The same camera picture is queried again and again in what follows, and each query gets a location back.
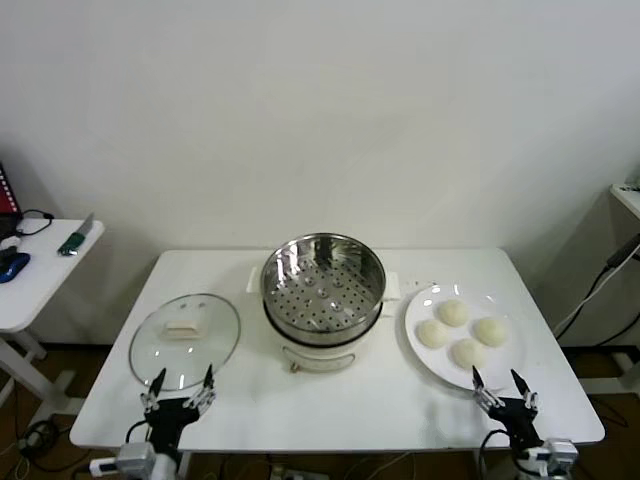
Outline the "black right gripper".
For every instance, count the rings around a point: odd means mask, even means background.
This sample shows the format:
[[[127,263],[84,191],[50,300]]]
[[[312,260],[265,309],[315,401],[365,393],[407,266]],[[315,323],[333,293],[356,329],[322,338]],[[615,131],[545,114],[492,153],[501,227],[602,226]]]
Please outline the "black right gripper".
[[[514,369],[510,372],[522,399],[500,399],[486,388],[476,366],[472,367],[473,397],[483,410],[488,410],[491,419],[505,427],[513,451],[522,452],[541,447],[543,441],[533,425],[538,411],[538,393],[532,391],[525,379]]]

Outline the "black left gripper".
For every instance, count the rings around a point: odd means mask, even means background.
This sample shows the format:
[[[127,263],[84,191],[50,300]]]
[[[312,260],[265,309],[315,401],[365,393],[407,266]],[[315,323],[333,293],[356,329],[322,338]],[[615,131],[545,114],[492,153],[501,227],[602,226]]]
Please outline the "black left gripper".
[[[146,393],[140,395],[145,411],[146,423],[150,427],[149,441],[156,454],[180,458],[178,449],[182,431],[200,418],[216,398],[213,365],[210,364],[203,379],[202,388],[189,399],[173,398],[158,400],[162,390],[166,369],[163,368],[152,380]]]

